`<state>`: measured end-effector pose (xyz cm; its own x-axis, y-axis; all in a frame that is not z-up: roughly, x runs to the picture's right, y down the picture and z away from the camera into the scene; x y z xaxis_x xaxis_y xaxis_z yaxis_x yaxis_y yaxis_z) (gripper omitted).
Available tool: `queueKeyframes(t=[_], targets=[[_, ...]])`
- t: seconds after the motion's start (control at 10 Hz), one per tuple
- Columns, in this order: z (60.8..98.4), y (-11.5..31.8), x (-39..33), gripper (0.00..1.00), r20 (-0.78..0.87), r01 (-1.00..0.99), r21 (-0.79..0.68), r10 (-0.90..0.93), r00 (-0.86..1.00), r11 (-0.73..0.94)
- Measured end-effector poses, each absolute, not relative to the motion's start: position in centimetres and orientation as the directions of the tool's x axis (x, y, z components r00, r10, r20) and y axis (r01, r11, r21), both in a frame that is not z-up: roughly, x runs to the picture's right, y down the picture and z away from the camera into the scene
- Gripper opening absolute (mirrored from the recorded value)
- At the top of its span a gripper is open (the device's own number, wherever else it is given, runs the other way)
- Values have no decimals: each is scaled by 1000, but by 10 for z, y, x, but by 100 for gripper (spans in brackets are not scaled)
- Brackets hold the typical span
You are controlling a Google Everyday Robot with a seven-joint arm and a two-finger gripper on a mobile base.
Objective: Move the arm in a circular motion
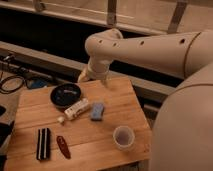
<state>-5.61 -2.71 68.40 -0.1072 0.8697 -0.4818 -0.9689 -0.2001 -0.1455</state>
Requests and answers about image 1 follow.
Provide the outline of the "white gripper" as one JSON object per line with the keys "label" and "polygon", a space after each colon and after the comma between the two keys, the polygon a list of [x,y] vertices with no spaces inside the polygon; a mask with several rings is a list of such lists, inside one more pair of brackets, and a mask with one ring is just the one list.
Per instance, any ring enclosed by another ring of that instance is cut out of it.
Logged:
{"label": "white gripper", "polygon": [[111,62],[109,60],[90,58],[87,68],[84,68],[78,76],[78,83],[87,82],[90,79],[102,80],[104,87],[109,87],[106,79]]}

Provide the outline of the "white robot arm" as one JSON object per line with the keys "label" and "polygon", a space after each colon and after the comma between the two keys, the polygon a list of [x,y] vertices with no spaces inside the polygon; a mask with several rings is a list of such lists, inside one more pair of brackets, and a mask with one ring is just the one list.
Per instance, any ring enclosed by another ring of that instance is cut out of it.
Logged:
{"label": "white robot arm", "polygon": [[152,129],[149,171],[213,171],[213,30],[125,38],[118,29],[85,40],[78,80],[104,80],[116,60],[165,77],[173,90]]}

